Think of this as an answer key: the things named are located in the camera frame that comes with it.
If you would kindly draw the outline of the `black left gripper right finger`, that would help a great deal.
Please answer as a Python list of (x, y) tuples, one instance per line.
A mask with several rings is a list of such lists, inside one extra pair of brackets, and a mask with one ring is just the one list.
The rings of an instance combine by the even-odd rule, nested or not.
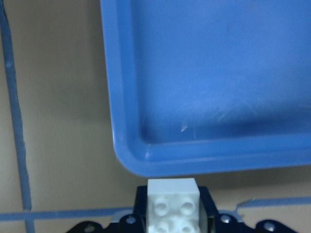
[(215, 233), (218, 210), (207, 187), (200, 186), (199, 228), (201, 233)]

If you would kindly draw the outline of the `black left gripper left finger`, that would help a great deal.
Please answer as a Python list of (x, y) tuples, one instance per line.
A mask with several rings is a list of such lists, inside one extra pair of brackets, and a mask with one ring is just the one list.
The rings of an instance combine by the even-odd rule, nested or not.
[(132, 213), (119, 220), (120, 233), (146, 233), (147, 186), (138, 186)]

